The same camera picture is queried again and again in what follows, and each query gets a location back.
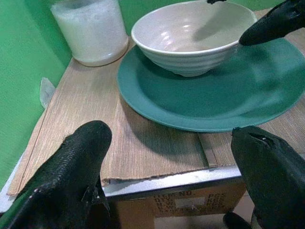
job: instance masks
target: white bowl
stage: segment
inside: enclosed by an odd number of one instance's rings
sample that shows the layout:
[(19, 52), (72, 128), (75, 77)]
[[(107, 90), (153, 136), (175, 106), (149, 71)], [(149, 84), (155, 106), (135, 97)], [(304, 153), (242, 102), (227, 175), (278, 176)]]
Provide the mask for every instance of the white bowl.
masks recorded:
[(243, 32), (256, 21), (251, 10), (238, 4), (181, 2), (140, 18), (132, 39), (158, 66), (192, 77), (231, 57)]

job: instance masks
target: green plate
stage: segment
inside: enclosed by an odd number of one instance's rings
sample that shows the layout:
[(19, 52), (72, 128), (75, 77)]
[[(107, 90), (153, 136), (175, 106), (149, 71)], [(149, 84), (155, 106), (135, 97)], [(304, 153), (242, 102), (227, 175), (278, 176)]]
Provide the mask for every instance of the green plate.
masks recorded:
[(185, 78), (134, 47), (121, 63), (118, 85), (129, 106), (155, 122), (187, 131), (231, 131), (265, 123), (291, 108), (305, 88), (305, 60), (278, 39), (242, 47), (216, 69)]

